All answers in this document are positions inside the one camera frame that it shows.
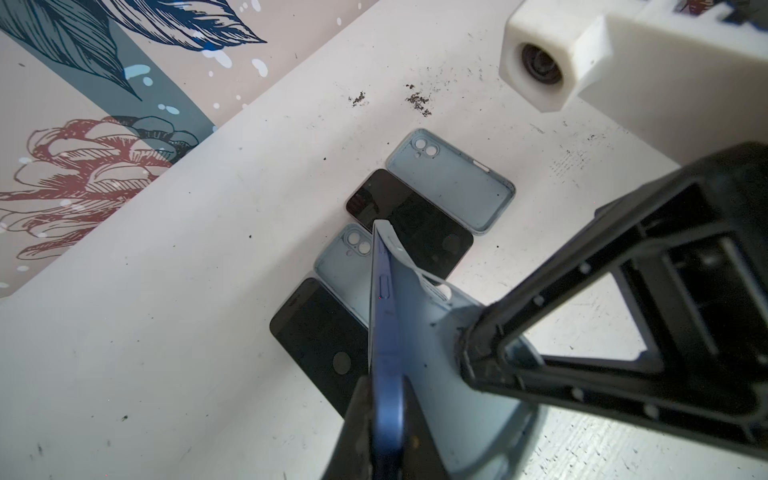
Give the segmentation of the light blue case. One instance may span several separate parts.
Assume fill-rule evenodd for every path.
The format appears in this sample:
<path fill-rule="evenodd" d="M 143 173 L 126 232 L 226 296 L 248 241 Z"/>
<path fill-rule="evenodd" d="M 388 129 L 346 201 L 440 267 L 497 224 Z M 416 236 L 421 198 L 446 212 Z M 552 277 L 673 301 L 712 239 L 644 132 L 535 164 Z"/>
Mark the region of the light blue case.
<path fill-rule="evenodd" d="M 372 251 L 370 233 L 348 224 L 314 264 L 319 280 L 365 329 L 369 326 Z"/>

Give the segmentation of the bare black phone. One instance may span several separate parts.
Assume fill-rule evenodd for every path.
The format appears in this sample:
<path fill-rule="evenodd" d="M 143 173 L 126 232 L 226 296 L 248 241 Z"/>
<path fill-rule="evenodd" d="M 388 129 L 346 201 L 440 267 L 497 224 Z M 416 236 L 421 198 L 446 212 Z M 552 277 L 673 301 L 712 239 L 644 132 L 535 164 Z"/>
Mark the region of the bare black phone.
<path fill-rule="evenodd" d="M 271 334 L 343 416 L 368 374 L 367 329 L 317 279 L 309 277 L 272 317 Z"/>
<path fill-rule="evenodd" d="M 474 243 L 469 230 L 385 169 L 361 184 L 346 211 L 368 231 L 376 220 L 389 221 L 413 262 L 441 279 Z"/>

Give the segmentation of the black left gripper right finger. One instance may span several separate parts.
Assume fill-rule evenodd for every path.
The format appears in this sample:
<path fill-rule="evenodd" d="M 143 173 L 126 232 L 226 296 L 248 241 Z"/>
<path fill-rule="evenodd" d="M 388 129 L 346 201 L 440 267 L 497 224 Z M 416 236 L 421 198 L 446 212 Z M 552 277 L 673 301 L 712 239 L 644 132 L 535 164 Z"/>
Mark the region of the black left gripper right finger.
<path fill-rule="evenodd" d="M 410 380 L 404 378 L 403 478 L 449 479 Z"/>

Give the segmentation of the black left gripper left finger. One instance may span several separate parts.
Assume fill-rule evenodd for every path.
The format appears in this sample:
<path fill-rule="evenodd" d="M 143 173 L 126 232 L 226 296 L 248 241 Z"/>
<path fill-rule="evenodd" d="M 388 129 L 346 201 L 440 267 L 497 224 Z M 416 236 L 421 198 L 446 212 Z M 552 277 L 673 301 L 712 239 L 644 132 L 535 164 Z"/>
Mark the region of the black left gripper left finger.
<path fill-rule="evenodd" d="M 322 479 L 362 480 L 372 478 L 370 453 L 371 390 L 370 378 L 362 376 L 353 392 L 344 417 L 344 425 Z"/>

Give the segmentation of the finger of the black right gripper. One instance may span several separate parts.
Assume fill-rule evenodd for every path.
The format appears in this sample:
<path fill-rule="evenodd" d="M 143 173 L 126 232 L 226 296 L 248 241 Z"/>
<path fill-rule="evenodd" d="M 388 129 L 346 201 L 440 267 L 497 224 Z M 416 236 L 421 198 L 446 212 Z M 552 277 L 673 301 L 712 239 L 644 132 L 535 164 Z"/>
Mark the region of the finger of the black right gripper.
<path fill-rule="evenodd" d="M 525 332 L 603 278 L 644 349 L 535 355 Z M 746 142 L 599 208 L 461 340 L 470 386 L 767 455 L 767 147 Z"/>

